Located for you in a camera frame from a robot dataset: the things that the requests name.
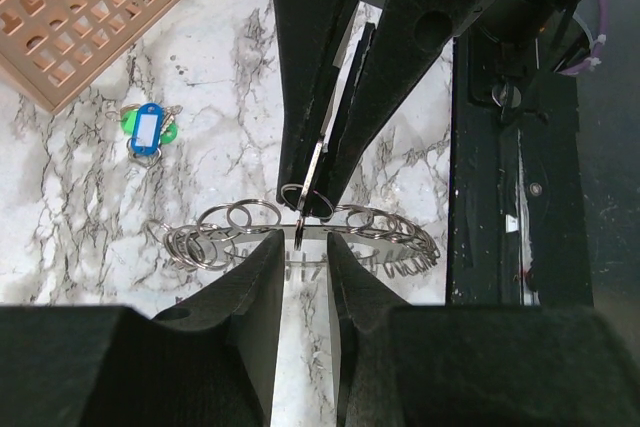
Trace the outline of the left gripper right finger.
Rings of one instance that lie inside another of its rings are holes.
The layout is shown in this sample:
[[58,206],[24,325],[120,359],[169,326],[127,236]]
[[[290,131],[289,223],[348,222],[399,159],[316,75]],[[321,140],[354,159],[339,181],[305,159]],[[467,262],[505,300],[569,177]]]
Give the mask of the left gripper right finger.
[[340,426],[635,426],[639,371],[585,308],[416,306],[327,239]]

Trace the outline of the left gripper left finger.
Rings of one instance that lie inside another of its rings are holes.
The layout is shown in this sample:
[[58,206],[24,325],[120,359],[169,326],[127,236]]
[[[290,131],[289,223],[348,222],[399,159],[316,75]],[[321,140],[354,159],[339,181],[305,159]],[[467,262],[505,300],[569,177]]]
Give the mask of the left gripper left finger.
[[5,426],[266,426],[284,235],[153,318],[123,306],[1,311]]

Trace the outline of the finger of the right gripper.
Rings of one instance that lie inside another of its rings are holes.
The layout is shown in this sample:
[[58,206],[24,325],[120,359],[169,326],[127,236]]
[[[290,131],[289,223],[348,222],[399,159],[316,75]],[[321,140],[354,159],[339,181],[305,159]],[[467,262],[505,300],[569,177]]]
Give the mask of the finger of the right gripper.
[[328,150],[307,195],[307,215],[327,215],[366,148],[440,56],[494,0],[385,0],[366,54],[346,86]]
[[388,119],[388,113],[359,116],[343,104],[328,152],[313,160],[323,135],[348,44],[350,23],[360,1],[377,7],[385,0],[273,0],[279,44],[284,124],[277,199],[289,207],[336,203],[357,162]]

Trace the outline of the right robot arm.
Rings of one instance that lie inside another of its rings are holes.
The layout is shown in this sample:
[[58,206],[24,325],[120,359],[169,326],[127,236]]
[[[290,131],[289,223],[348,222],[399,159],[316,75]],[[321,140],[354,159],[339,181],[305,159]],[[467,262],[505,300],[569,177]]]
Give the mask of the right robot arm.
[[276,198],[332,215],[366,148],[440,56],[472,26],[533,39],[581,0],[274,0],[284,124]]

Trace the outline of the blue green key tags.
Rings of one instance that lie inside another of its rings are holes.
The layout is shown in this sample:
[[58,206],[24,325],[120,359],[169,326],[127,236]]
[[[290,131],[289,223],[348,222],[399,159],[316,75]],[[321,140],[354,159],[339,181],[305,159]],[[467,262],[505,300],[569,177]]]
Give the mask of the blue green key tags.
[[182,110],[180,105],[163,107],[149,102],[125,105],[119,111],[107,111],[105,116],[126,134],[129,160],[149,169],[159,163],[161,147],[178,137],[176,117]]

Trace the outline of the peach plastic file organizer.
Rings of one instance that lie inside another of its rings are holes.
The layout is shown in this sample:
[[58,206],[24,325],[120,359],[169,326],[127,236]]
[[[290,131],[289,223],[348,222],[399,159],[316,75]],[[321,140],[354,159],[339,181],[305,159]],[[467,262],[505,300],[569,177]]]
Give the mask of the peach plastic file organizer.
[[63,110],[179,0],[1,0],[1,81]]

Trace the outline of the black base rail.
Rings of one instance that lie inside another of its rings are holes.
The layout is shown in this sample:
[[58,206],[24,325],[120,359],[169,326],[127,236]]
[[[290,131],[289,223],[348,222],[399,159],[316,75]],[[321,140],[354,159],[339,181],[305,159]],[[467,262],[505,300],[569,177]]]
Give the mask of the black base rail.
[[453,53],[447,303],[591,306],[576,82],[478,30]]

